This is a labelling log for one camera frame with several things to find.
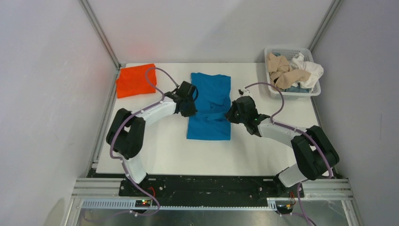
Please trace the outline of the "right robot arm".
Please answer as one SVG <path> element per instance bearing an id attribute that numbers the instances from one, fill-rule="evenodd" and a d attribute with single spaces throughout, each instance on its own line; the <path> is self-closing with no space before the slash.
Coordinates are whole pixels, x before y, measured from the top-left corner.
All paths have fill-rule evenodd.
<path id="1" fill-rule="evenodd" d="M 340 159 L 321 127 L 294 127 L 275 120 L 273 116 L 260 114 L 250 96 L 233 101 L 225 117 L 230 123 L 243 124 L 250 135 L 270 138 L 292 148 L 296 163 L 275 176 L 273 190 L 276 195 L 286 196 L 292 191 L 292 186 L 316 180 L 325 172 L 329 178 L 333 176 L 332 167 Z"/>

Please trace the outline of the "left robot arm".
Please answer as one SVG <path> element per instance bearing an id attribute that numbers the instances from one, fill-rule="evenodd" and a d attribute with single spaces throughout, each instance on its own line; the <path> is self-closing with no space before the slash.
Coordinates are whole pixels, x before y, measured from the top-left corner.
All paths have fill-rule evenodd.
<path id="1" fill-rule="evenodd" d="M 146 127 L 173 114 L 191 117 L 197 112 L 195 101 L 199 91 L 191 83 L 183 81 L 174 90 L 161 94 L 161 100 L 137 112 L 119 109 L 106 136 L 110 157 L 121 162 L 127 178 L 132 181 L 130 190 L 137 196 L 146 194 L 149 188 L 144 180 L 147 171 L 139 156 Z"/>

